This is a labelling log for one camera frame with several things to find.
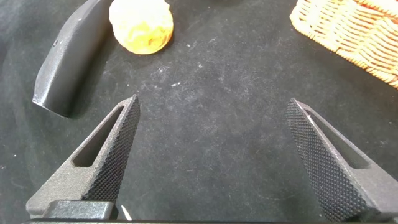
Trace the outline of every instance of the gray plastic object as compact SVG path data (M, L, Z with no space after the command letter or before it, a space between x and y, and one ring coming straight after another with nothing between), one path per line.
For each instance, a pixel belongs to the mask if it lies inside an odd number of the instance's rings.
M140 116L138 98L120 102L26 203L32 218L51 202L115 202Z
M111 28L112 1L88 0L63 25L37 74L35 104L69 116L87 68Z
M386 222L398 216L398 182L309 106L291 99L287 122L330 221Z

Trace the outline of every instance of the gray gripper finger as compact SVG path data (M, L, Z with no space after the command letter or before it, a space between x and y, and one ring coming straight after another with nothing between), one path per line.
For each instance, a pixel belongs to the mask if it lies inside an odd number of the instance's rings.
M286 118L322 210L330 221L398 216L398 182L309 106L291 99Z
M120 102L26 203L31 216L56 200L115 202L139 117L136 95Z

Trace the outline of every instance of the woven basket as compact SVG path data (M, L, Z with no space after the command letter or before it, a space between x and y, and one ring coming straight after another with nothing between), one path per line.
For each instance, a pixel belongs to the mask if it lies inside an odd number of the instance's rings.
M298 0L302 34L398 88L398 0Z

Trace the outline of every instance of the table surface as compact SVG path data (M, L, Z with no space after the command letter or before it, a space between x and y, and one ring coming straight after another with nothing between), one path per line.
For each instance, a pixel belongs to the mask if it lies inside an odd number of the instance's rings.
M285 122L292 97L398 179L398 91L299 34L295 1L169 0L164 50L134 55L109 34L70 119L33 105L83 1L0 0L1 223L28 219L30 196L133 94L141 120L118 205L136 219L323 220Z

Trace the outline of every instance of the black tablecloth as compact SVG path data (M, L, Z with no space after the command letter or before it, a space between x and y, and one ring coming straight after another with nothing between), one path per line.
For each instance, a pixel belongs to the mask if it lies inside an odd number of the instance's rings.
M398 91L299 34L295 1L168 1L172 43L138 56L111 34L71 119L31 103L36 74L83 0L0 0L0 221L24 205L121 100L141 120L119 205L136 219L316 221L284 119L310 105L398 178Z

